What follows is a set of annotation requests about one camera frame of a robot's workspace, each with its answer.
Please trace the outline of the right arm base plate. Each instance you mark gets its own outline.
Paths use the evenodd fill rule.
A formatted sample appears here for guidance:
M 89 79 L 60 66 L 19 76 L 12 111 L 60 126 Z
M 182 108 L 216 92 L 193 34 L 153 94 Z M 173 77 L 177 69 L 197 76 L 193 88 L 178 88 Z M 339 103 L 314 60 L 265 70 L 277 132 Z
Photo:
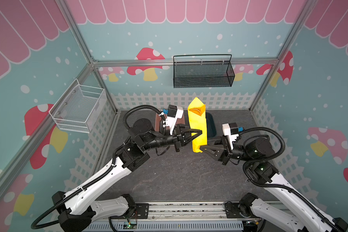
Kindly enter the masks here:
M 249 209 L 240 203 L 226 202 L 224 204 L 227 218 L 249 218 Z

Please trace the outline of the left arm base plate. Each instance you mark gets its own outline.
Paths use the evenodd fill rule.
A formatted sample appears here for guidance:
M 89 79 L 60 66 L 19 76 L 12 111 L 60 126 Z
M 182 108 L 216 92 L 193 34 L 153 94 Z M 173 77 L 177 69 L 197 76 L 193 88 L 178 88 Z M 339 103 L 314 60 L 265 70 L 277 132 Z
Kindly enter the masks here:
M 129 207 L 127 218 L 148 219 L 149 204 L 135 204 Z

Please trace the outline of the orange plastic spoon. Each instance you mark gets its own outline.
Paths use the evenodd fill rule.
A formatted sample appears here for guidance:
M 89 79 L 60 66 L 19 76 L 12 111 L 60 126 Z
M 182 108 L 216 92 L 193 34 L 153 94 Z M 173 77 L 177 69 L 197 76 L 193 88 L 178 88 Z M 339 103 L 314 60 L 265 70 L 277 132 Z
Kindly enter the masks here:
M 202 114 L 203 114 L 201 108 L 191 108 L 189 111 L 193 114 L 198 115 L 198 116 L 202 116 Z

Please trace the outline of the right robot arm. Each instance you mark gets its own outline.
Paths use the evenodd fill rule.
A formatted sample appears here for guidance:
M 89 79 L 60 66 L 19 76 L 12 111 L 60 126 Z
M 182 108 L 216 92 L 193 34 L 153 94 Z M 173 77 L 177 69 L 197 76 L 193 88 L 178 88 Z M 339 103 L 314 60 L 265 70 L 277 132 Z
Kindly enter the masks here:
M 250 144 L 239 145 L 243 134 L 252 131 L 266 131 L 280 143 L 274 152 L 267 135 L 253 137 Z M 243 217 L 262 218 L 286 232 L 345 232 L 348 224 L 342 218 L 334 218 L 311 203 L 295 189 L 270 162 L 282 155 L 286 143 L 276 131 L 266 127 L 243 129 L 233 124 L 223 125 L 223 136 L 219 144 L 203 145 L 200 150 L 226 165 L 231 159 L 243 161 L 243 172 L 255 186 L 273 194 L 290 211 L 277 209 L 252 193 L 239 201 L 239 213 Z

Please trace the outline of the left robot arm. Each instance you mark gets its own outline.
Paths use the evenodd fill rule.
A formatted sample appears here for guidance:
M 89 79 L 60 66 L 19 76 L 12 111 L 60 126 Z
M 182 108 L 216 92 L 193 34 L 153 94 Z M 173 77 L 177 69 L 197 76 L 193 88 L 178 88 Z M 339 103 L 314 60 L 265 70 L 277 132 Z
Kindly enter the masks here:
M 152 110 L 160 118 L 160 130 L 155 131 L 151 121 L 139 119 L 133 126 L 127 122 L 129 116 L 139 110 Z M 206 130 L 193 129 L 176 124 L 178 106 L 170 105 L 160 111 L 151 105 L 140 105 L 129 110 L 123 124 L 129 133 L 125 142 L 112 155 L 111 160 L 83 184 L 69 192 L 59 191 L 53 195 L 53 206 L 31 224 L 33 230 L 59 224 L 65 232 L 81 232 L 97 219 L 99 206 L 95 200 L 120 179 L 138 169 L 149 158 L 151 149 L 174 146 L 176 151 L 186 146 Z

